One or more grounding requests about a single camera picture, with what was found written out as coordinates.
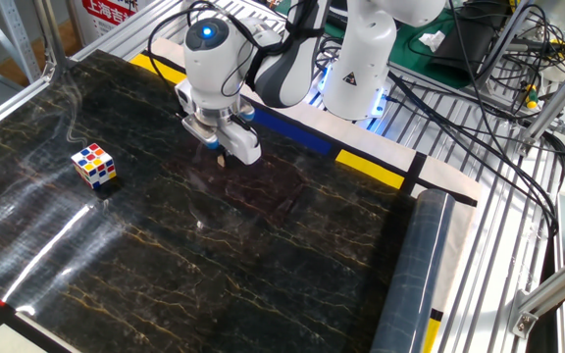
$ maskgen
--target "black marble surface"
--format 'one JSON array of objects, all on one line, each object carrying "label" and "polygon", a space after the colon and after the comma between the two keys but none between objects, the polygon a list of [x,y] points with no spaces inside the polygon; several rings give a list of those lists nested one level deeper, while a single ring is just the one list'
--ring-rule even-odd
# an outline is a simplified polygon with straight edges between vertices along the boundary
[{"label": "black marble surface", "polygon": [[97,52],[0,124],[0,298],[82,352],[368,351],[413,200],[259,126],[222,169],[175,104]]}]

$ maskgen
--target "blue light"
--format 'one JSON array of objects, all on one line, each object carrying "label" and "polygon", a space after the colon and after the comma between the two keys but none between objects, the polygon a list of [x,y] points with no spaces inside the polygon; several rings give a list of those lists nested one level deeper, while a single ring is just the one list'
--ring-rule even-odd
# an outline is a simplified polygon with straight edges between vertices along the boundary
[{"label": "blue light", "polygon": [[374,104],[372,105],[372,113],[370,118],[380,118],[383,116],[383,110],[385,109],[385,104],[386,104],[386,100],[385,102],[383,102],[384,100],[384,93],[385,93],[385,89],[381,88],[379,90],[379,94],[376,95],[376,97],[374,98]]},{"label": "blue light", "polygon": [[212,28],[210,28],[209,26],[202,27],[202,37],[204,39],[208,39],[208,38],[212,37],[213,35],[215,35],[215,32],[213,31]]}]

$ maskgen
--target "blue tape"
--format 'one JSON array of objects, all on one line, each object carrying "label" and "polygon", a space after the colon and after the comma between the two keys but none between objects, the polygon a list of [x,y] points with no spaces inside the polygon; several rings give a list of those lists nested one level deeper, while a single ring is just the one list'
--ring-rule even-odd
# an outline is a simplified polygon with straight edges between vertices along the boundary
[{"label": "blue tape", "polygon": [[287,123],[279,118],[275,118],[273,115],[260,109],[256,109],[254,122],[290,137],[296,142],[299,142],[324,155],[328,154],[333,147],[329,142],[312,134],[311,132]]}]

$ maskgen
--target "green mat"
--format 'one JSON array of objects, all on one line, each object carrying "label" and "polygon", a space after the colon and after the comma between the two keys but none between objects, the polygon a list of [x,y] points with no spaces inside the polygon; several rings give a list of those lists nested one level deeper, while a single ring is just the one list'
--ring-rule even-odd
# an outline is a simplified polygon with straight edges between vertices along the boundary
[{"label": "green mat", "polygon": [[[290,0],[283,0],[276,8],[276,11],[287,14],[290,2]],[[410,25],[402,25],[398,30],[398,35],[393,44],[393,49],[391,49],[389,60],[394,64],[447,84],[453,88],[467,86],[470,83],[468,79],[454,76],[448,70],[430,66],[429,62],[432,59],[431,56],[433,52],[428,46],[418,40],[422,34],[435,33],[438,30],[441,30],[444,34],[449,34],[453,27],[454,20],[448,10],[443,10],[435,21],[423,27],[415,28]],[[344,35],[344,31],[334,25],[326,24],[325,31],[326,34],[337,38],[343,38]]]}]

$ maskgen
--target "metal rail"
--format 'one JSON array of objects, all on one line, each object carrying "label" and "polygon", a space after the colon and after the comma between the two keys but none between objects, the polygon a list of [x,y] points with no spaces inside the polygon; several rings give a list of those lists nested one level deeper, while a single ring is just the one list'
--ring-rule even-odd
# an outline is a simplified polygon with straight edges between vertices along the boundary
[{"label": "metal rail", "polygon": [[538,318],[556,308],[564,300],[565,266],[531,293],[518,292],[510,317],[512,331],[519,337],[527,338]]}]

